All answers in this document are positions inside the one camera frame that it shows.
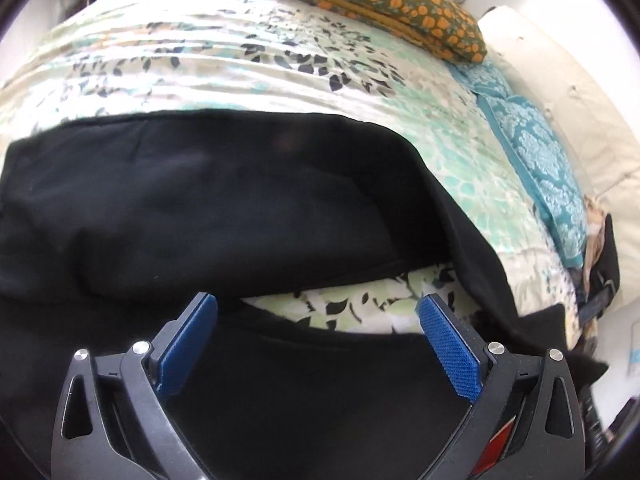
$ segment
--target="mattress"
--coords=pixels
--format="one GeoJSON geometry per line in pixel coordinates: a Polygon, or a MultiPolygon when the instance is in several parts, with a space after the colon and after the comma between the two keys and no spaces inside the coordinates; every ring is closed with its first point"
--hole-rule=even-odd
{"type": "MultiPolygon", "coordinates": [[[[0,91],[0,155],[65,121],[200,108],[340,114],[397,132],[494,248],[519,315],[562,303],[568,345],[577,342],[571,279],[475,96],[427,52],[302,2],[99,0],[55,28],[0,91]]],[[[440,290],[445,268],[247,301],[329,329],[420,332],[415,298],[440,290]],[[329,307],[345,298],[355,299],[329,307]]],[[[441,295],[472,312],[447,273],[441,295]]]]}

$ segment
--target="blue gripper pad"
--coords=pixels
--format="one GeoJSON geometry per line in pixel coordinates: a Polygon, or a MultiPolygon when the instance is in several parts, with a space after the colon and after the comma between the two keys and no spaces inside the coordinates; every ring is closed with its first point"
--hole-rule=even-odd
{"type": "Polygon", "coordinates": [[[424,335],[436,352],[456,393],[475,402],[482,389],[478,360],[431,298],[424,297],[420,300],[418,317],[424,335]]]}
{"type": "Polygon", "coordinates": [[[171,341],[158,361],[156,394],[169,397],[180,393],[218,320],[218,302],[207,294],[171,341]]]}

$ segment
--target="silver bolt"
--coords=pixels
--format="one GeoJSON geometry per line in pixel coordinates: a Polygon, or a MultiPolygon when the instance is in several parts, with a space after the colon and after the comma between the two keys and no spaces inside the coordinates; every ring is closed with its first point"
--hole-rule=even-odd
{"type": "Polygon", "coordinates": [[[142,355],[149,352],[150,344],[147,341],[138,341],[137,343],[133,343],[131,349],[134,354],[142,355]]]}
{"type": "Polygon", "coordinates": [[[494,355],[502,355],[504,354],[504,346],[502,345],[502,343],[493,341],[489,343],[489,352],[494,355]]]}
{"type": "Polygon", "coordinates": [[[562,352],[556,348],[552,348],[549,350],[549,357],[551,357],[554,361],[562,361],[562,352]]]}
{"type": "Polygon", "coordinates": [[[74,354],[74,359],[76,361],[84,361],[88,355],[89,351],[86,348],[81,348],[74,354]]]}

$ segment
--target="bed sheet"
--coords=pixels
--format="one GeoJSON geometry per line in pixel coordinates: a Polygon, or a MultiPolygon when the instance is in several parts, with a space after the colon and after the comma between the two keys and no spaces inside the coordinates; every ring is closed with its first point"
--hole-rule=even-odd
{"type": "Polygon", "coordinates": [[[99,0],[0,91],[0,155],[76,118],[197,108],[341,114],[402,135],[500,257],[518,313],[562,303],[577,342],[571,279],[475,96],[425,51],[302,2],[99,0]]]}

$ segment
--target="white wall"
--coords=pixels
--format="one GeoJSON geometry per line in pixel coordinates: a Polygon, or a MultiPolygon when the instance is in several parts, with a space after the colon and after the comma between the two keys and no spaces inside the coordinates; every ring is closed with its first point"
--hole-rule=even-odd
{"type": "Polygon", "coordinates": [[[598,326],[596,357],[609,363],[609,370],[593,385],[592,392],[605,427],[630,397],[640,395],[640,375],[628,374],[631,325],[636,321],[640,321],[640,300],[605,314],[598,326]]]}
{"type": "Polygon", "coordinates": [[[0,41],[0,86],[62,16],[62,0],[28,1],[0,41]]]}
{"type": "Polygon", "coordinates": [[[500,5],[516,9],[574,56],[640,140],[640,57],[602,0],[468,0],[465,4],[478,17],[500,5]]]}

